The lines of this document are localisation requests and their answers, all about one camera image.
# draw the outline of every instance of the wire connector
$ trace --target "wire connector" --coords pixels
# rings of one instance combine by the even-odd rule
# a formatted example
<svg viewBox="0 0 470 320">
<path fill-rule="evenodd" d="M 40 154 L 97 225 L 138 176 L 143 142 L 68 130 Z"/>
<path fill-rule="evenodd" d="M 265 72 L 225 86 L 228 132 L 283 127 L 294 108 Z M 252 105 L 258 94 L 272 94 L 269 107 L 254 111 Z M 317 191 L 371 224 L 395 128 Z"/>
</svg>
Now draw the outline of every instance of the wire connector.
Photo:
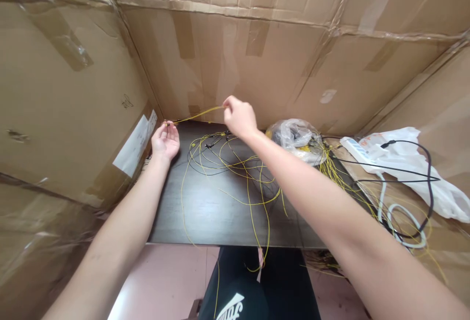
<svg viewBox="0 0 470 320">
<path fill-rule="evenodd" d="M 380 145 L 380 147 L 381 147 L 381 148 L 387 148 L 387 147 L 389 147 L 391 144 L 395 144 L 395 143 L 397 143 L 395 140 L 390 140 L 389 142 Z"/>
</svg>

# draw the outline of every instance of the white logo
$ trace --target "white logo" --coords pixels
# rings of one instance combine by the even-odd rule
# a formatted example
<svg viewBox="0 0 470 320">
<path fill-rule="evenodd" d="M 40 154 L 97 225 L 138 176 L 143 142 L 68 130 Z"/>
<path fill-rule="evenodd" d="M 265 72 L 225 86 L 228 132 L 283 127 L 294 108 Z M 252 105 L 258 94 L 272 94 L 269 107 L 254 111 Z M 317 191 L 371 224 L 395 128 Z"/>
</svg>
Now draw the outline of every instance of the white logo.
<svg viewBox="0 0 470 320">
<path fill-rule="evenodd" d="M 241 301 L 245 299 L 239 293 L 236 293 L 232 300 L 230 300 L 226 306 L 220 311 L 217 320 L 235 320 L 240 317 L 240 313 L 243 310 L 243 304 Z"/>
</svg>

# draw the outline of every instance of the hand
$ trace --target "hand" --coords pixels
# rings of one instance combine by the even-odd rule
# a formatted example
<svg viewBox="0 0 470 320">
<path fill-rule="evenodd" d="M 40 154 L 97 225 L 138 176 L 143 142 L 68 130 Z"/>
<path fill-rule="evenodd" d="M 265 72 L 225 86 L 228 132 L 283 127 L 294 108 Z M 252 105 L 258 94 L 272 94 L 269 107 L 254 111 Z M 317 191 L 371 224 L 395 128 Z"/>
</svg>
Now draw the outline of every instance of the hand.
<svg viewBox="0 0 470 320">
<path fill-rule="evenodd" d="M 255 112 L 247 102 L 242 102 L 235 96 L 229 96 L 224 101 L 224 122 L 230 131 L 241 139 L 258 133 Z"/>
<path fill-rule="evenodd" d="M 173 122 L 163 122 L 152 136 L 152 156 L 171 160 L 180 149 L 180 135 Z"/>
</svg>

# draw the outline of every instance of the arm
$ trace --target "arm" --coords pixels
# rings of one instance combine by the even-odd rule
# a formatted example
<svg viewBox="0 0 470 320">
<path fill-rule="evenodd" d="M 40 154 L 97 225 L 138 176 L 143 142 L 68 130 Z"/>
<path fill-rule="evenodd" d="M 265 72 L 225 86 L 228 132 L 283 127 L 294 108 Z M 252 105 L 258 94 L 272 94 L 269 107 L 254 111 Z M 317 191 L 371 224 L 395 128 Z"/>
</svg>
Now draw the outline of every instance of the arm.
<svg viewBox="0 0 470 320">
<path fill-rule="evenodd" d="M 152 137 L 147 169 L 97 233 L 72 279 L 43 320 L 107 319 L 147 241 L 179 136 L 171 123 Z"/>
<path fill-rule="evenodd" d="M 374 319 L 468 319 L 465 305 L 346 192 L 257 130 L 233 96 L 225 123 L 269 168 L 295 209 L 328 246 Z"/>
</svg>

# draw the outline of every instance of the plastic bag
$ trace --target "plastic bag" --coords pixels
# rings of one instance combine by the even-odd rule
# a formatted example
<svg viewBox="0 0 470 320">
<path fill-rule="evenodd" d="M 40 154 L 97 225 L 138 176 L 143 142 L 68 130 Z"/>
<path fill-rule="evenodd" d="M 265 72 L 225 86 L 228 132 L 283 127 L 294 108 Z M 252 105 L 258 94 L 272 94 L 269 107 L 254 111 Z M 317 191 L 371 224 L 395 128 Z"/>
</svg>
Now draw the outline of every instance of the plastic bag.
<svg viewBox="0 0 470 320">
<path fill-rule="evenodd" d="M 278 121 L 266 130 L 266 136 L 312 166 L 318 166 L 326 159 L 322 137 L 302 119 Z"/>
<path fill-rule="evenodd" d="M 417 173 L 427 174 L 428 163 L 426 157 L 418 152 L 418 146 L 397 142 L 382 149 L 380 145 L 390 140 L 408 140 L 417 143 L 420 131 L 413 127 L 375 133 L 359 141 L 359 144 L 374 157 L 374 164 L 399 168 Z M 426 177 L 412 173 L 382 169 L 398 180 L 424 180 Z M 431 168 L 431 176 L 439 178 L 439 181 L 431 183 L 434 195 L 434 211 L 444 218 L 454 218 L 463 223 L 470 223 L 470 199 L 455 185 L 445 181 L 434 167 Z M 429 205 L 430 195 L 426 182 L 403 183 L 413 189 Z"/>
</svg>

